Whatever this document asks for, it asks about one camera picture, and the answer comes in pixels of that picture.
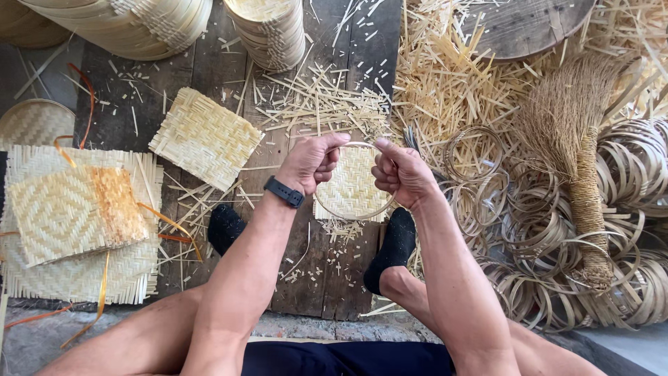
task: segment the foot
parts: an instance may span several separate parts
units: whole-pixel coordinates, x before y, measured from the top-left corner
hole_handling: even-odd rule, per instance
[[[415,223],[410,213],[400,207],[392,213],[380,252],[373,258],[364,272],[364,286],[376,295],[381,295],[380,280],[383,271],[393,266],[405,267],[415,249]]]
[[[232,243],[246,228],[246,223],[230,206],[220,204],[211,212],[208,231],[206,233],[213,249],[220,257],[227,252]]]

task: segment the straw broom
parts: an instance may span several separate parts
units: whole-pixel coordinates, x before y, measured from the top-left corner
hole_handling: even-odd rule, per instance
[[[570,183],[572,220],[582,262],[574,277],[597,292],[610,289],[601,196],[597,188],[596,148],[599,124],[620,65],[601,54],[582,54],[545,77],[528,95],[516,120],[520,138],[559,177]]]

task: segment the woven bamboo square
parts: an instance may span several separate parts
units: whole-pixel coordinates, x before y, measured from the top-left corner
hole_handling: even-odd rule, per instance
[[[387,193],[375,187],[375,177],[371,174],[378,151],[356,147],[341,148],[340,151],[331,180],[318,184],[320,199],[333,211],[344,215],[356,216],[380,210],[387,203]],[[313,200],[313,215],[316,219],[340,219],[325,210],[316,199]],[[365,221],[382,222],[386,216],[387,210]]]
[[[148,144],[213,187],[226,191],[265,135],[244,118],[191,88],[181,88]]]
[[[83,166],[7,188],[28,267],[148,239],[130,174]]]
[[[162,167],[152,153],[65,149],[77,165],[113,167],[129,172],[137,202],[160,210]],[[54,147],[13,146],[7,156],[5,188],[33,177],[72,170]],[[141,304],[155,294],[158,261],[158,219],[141,209],[149,228],[148,239],[112,250],[107,275],[107,303]],[[5,202],[0,232],[17,231],[11,202]],[[3,281],[15,298],[51,298],[74,302],[97,302],[106,252],[87,252],[28,268],[21,238],[0,237]]]

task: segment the round bamboo tray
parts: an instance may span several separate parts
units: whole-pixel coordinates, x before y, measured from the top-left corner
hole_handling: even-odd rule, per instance
[[[283,72],[304,55],[303,9],[298,0],[224,0],[248,54],[263,69]]]
[[[374,145],[355,141],[340,147],[369,148],[380,153],[380,150]],[[387,202],[376,209],[377,201],[379,201],[378,197],[375,193],[369,192],[369,186],[381,192],[378,188],[375,188],[373,184],[375,177],[371,175],[371,167],[375,164],[374,157],[361,154],[346,156],[343,155],[343,150],[341,152],[339,166],[332,172],[332,180],[318,185],[314,194],[315,199],[318,200],[323,209],[335,217],[351,221],[368,219],[383,213],[394,202],[397,193],[392,193]],[[371,213],[360,212],[360,209],[367,207],[375,210]]]
[[[59,44],[70,32],[16,0],[0,0],[0,43],[23,48],[46,48]]]
[[[11,145],[52,145],[53,140],[74,131],[74,113],[58,102],[29,99],[16,104],[0,118],[0,151]],[[71,140],[61,142],[71,147]]]
[[[19,0],[114,55],[158,60],[201,35],[212,0]]]

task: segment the watch strap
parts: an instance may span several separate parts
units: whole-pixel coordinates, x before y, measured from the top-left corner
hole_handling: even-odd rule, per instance
[[[304,202],[304,195],[300,191],[292,189],[287,185],[276,180],[274,175],[271,175],[265,183],[265,190],[270,191],[276,196],[285,200],[291,207],[298,209],[302,202]]]

